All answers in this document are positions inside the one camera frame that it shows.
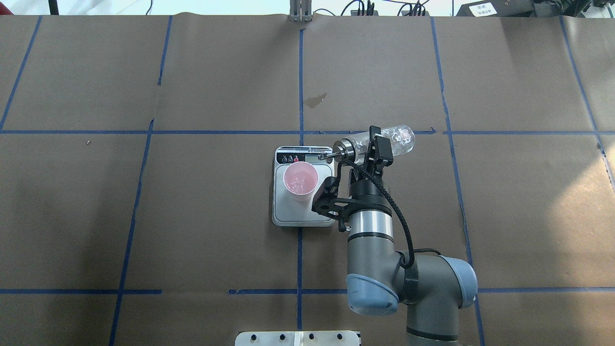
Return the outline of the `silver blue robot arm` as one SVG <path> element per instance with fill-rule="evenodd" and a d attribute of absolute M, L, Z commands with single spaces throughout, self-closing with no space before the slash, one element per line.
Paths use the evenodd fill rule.
<path fill-rule="evenodd" d="M 351 171 L 347 217 L 347 302 L 362 315 L 387 316 L 407 306 L 409 346 L 458 346 L 459 312 L 471 307 L 478 280 L 467 261 L 415 253 L 408 224 L 383 186 L 393 147 L 371 126 L 362 166 Z"/>

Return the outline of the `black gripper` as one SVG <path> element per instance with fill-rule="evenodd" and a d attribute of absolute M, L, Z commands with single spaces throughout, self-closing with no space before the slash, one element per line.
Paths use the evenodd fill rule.
<path fill-rule="evenodd" d="M 351 164 L 349 171 L 348 199 L 351 202 L 351 214 L 360 211 L 380 211 L 392 214 L 389 203 L 391 196 L 384 188 L 383 170 L 393 164 L 393 148 L 389 138 L 381 135 L 381 128 L 369 127 L 369 171 L 358 164 Z"/>

